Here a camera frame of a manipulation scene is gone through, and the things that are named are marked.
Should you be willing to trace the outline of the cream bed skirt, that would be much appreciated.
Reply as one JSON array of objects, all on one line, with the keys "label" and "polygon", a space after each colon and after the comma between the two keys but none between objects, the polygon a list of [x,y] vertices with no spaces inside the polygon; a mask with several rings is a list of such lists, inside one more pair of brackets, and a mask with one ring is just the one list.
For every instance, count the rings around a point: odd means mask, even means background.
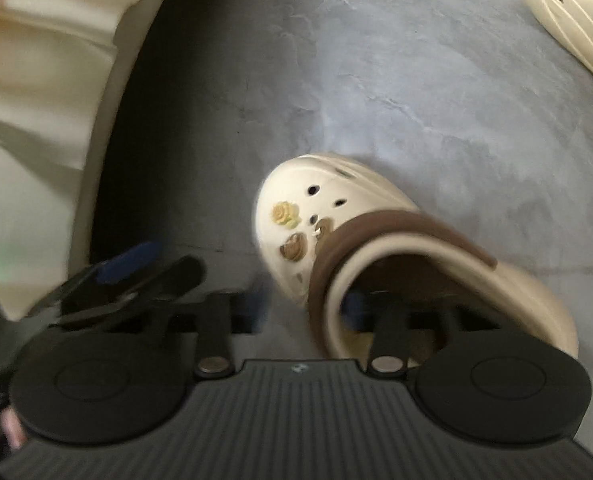
[{"label": "cream bed skirt", "polygon": [[90,137],[140,0],[0,0],[0,306],[12,318],[66,277]]}]

